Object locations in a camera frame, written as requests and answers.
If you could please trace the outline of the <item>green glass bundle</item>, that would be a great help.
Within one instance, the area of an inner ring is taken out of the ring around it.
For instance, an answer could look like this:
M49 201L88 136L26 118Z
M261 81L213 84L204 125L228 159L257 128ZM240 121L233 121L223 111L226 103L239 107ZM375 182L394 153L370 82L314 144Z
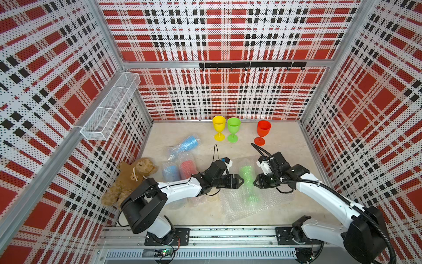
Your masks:
M236 160L238 174L244 180L243 185L239 189L239 211L250 212L256 211L262 206L262 198L259 189L255 187L256 179L255 165L249 158L239 158Z

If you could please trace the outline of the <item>red glass bundle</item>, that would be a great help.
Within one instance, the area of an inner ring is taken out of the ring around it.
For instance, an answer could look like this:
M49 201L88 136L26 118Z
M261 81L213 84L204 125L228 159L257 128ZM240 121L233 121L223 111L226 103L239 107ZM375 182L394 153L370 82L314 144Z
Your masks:
M178 165L179 165L180 177L182 180L190 179L192 175L195 175L198 173L193 154L189 152L183 152L178 155ZM204 202L206 202L206 199L202 196L189 199L189 204L192 207L199 206L200 204L203 204Z

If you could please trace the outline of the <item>red plastic wine glass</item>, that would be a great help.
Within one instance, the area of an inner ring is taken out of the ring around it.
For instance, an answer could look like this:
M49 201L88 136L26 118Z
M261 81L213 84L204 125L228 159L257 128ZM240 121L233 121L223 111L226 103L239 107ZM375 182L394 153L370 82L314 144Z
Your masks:
M265 136L269 134L271 130L271 123L265 120L259 121L257 124L257 134L258 136L254 139L254 143L258 146L265 145L266 141Z

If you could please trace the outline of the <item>yellow plastic wine glass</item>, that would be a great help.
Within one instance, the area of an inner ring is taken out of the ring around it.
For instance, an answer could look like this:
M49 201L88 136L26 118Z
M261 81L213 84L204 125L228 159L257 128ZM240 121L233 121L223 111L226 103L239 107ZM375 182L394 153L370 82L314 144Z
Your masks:
M225 129L226 119L223 116L215 116L212 119L213 122L213 128L216 131L216 134L214 135L214 139L218 142L223 141L225 139L225 136L223 134L223 131Z

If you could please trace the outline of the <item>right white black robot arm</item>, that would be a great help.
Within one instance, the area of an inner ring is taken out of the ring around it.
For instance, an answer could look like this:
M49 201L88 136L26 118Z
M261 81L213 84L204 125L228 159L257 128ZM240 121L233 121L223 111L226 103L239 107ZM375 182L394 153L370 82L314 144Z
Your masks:
M389 237L385 219L374 206L365 207L341 195L324 184L310 170L290 164L277 152L270 154L257 147L260 158L258 167L263 171L254 181L259 189L277 189L287 185L291 191L299 191L328 210L340 225L316 221L311 216L302 216L292 224L292 240L305 244L319 240L345 249L361 264L375 264L384 250L389 253L389 263L397 262L397 255Z

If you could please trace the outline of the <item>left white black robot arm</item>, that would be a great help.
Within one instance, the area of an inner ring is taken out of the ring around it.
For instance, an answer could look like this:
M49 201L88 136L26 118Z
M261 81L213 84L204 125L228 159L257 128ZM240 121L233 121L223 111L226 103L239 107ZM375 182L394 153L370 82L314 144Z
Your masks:
M238 174L230 174L233 162L225 157L211 163L204 172L174 182L144 180L120 205L122 214L134 234L147 232L162 245L170 245L177 237L167 216L160 216L165 205L188 198L207 195L213 188L238 189L245 182Z

